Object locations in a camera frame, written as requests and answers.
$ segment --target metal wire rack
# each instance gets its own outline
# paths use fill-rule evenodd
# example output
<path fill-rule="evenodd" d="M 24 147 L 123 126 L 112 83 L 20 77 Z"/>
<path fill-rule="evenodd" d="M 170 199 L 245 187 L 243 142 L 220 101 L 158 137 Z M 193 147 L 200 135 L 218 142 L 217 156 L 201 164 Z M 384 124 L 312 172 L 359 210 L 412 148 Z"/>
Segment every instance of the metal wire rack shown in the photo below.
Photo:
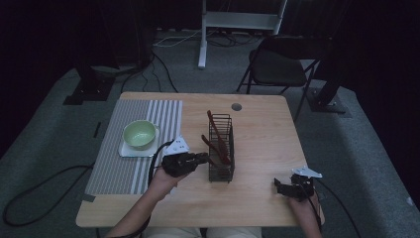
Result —
<path fill-rule="evenodd" d="M 210 159 L 215 163 L 215 165 L 209 164 L 209 180 L 230 182 L 233 179 L 235 171 L 235 148 L 232 118 L 229 114 L 213 114 L 213 121 L 219 131 L 220 137 L 228 149 L 228 157 L 231 160 L 231 164 L 223 164 L 218 156 L 218 153 L 209 147 Z M 210 122 L 209 141 L 215 148 L 219 148 L 218 137 Z"/>

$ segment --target white desk frame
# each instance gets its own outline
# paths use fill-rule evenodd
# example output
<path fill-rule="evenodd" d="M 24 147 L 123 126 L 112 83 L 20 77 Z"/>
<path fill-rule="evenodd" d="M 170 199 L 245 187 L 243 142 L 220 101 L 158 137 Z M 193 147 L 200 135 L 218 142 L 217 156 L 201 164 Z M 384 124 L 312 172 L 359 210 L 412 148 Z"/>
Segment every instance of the white desk frame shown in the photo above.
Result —
<path fill-rule="evenodd" d="M 272 30 L 272 33 L 276 35 L 280 29 L 281 21 L 283 20 L 286 3 L 287 0 L 283 0 L 280 4 L 278 14 L 274 15 L 235 12 L 207 12 L 207 1 L 203 0 L 201 46 L 198 68 L 203 69 L 206 66 L 207 27 Z"/>

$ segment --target black chair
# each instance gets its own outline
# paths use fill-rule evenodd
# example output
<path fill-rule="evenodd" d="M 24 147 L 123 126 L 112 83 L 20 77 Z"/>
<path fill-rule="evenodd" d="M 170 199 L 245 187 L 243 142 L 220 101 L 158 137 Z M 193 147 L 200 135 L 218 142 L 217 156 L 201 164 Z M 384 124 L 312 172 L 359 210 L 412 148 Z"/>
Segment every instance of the black chair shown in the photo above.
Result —
<path fill-rule="evenodd" d="M 283 86 L 282 94 L 289 87 L 304 86 L 303 95 L 293 121 L 297 121 L 306 92 L 312 80 L 315 65 L 332 48 L 329 39 L 306 39 L 270 36 L 262 40 L 256 50 L 250 52 L 250 64 L 237 88 L 247 86 L 250 94 L 252 85 Z M 313 60 L 306 68 L 300 60 Z"/>
<path fill-rule="evenodd" d="M 316 64 L 332 49 L 332 39 L 351 2 L 286 1 L 281 31 L 287 36 L 267 37 L 256 50 L 250 52 L 250 64 L 237 91 L 243 85 L 247 86 L 247 94 L 252 85 L 284 86 L 280 92 L 282 94 L 289 87 L 305 86 L 293 119 L 297 121 Z M 303 68 L 301 60 L 313 61 Z"/>

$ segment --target person's arm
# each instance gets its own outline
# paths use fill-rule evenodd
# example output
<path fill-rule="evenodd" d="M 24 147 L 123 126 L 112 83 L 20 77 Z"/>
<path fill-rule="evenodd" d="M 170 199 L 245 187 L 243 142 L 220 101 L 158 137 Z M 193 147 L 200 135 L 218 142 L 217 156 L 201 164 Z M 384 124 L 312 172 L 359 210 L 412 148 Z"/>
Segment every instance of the person's arm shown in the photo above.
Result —
<path fill-rule="evenodd" d="M 318 197 L 313 195 L 310 197 L 317 212 L 319 213 Z M 318 227 L 318 221 L 311 203 L 308 199 L 297 201 L 294 198 L 288 198 L 288 203 L 295 214 L 300 227 L 302 228 L 307 238 L 322 238 L 321 231 Z"/>
<path fill-rule="evenodd" d="M 140 197 L 128 213 L 114 226 L 106 237 L 119 237 L 138 231 L 151 216 L 158 202 L 185 178 L 174 178 L 158 168 L 148 190 Z"/>

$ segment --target gray placemat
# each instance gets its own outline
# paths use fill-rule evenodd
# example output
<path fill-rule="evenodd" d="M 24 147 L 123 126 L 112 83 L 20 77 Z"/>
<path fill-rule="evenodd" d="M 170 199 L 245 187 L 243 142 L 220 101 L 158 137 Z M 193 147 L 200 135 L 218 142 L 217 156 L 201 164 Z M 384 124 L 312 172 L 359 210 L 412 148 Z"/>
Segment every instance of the gray placemat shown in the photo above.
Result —
<path fill-rule="evenodd" d="M 118 100 L 85 193 L 144 193 L 152 157 L 120 157 L 118 147 L 124 127 L 135 120 L 149 120 L 160 126 L 157 140 L 162 145 L 179 135 L 181 113 L 182 101 L 178 100 Z M 157 157 L 157 165 L 162 154 Z"/>

